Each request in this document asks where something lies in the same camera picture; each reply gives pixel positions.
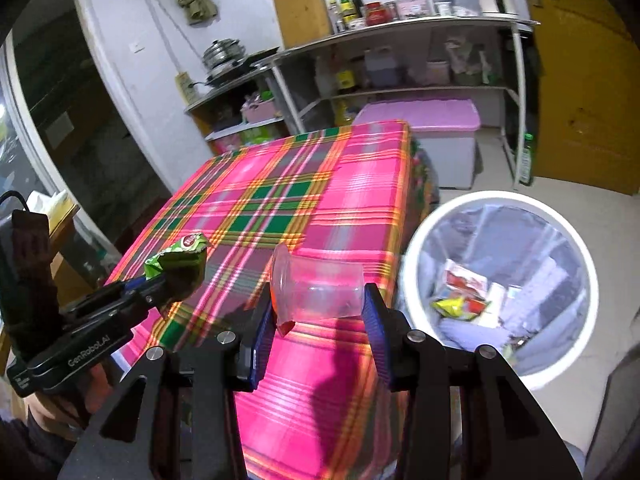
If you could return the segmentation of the person's left hand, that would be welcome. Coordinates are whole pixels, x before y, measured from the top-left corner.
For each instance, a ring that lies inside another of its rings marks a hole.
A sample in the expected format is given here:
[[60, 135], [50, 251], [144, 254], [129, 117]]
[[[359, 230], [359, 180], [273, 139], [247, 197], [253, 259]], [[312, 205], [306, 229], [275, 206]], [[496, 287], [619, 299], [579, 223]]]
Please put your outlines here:
[[[108, 382], [104, 366], [99, 364], [88, 371], [88, 386], [85, 388], [84, 408], [90, 416], [99, 411], [113, 388]], [[24, 399], [27, 413], [35, 423], [49, 434], [55, 434], [66, 441], [76, 442], [82, 425], [76, 406], [66, 396], [48, 396], [36, 392]]]

